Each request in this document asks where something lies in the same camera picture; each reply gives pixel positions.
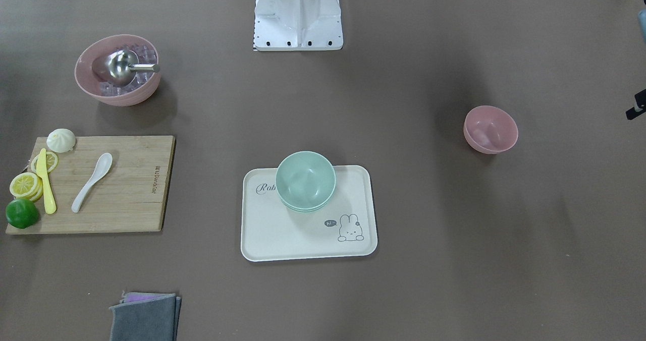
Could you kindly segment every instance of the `white tray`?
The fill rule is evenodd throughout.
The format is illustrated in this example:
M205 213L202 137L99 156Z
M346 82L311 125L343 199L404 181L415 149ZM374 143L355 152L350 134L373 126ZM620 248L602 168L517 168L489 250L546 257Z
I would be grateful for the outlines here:
M276 192L276 168L249 171L242 189L240 251L251 261L364 256L376 249L370 175L334 166L337 187L321 210L288 209Z

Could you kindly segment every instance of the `black object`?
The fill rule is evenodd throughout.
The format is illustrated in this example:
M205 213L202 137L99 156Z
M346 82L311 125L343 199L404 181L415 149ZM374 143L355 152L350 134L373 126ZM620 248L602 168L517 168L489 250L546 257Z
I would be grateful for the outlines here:
M646 108L646 89L635 94L635 102L637 103L637 107L641 110L636 111L635 108L626 110L626 118L630 121L646 112L646 110L644 110L644 108Z

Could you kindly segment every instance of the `lemon slice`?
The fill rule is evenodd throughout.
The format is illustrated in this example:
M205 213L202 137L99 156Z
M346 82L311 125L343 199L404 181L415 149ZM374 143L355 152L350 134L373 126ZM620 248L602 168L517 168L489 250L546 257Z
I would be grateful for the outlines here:
M42 180L40 178L38 180L38 190L34 196L29 198L29 201L36 202L42 196Z
M32 171L36 173L36 162L38 162L38 156L32 159L31 167ZM58 155L54 152L47 151L47 173L53 171L54 168L58 165Z
M30 198L38 192L38 180L33 173L21 173L9 184L9 191L16 198Z

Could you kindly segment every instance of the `white spoon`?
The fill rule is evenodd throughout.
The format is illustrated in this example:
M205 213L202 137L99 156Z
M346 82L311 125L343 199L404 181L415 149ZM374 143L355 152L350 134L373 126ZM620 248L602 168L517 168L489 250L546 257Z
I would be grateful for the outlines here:
M87 193L97 181L101 180L101 178L103 178L103 176L105 176L105 174L110 171L110 166L112 165L113 155L111 155L110 153L103 153L101 157L99 157L99 160L96 162L96 167L94 167L94 172L90 176L90 179L87 180L87 183L85 184L85 186L83 186L81 192L79 192L79 194L74 199L74 202L72 202L72 212L79 212L81 203L83 203L83 199L85 199Z

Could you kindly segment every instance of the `yellow knife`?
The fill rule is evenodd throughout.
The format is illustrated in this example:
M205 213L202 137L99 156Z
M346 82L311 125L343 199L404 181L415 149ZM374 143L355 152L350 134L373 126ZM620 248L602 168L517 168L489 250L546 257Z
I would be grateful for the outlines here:
M53 200L49 177L47 176L47 151L43 148L38 155L36 162L36 174L42 178L42 196L44 197L44 212L53 214L56 212L56 201Z

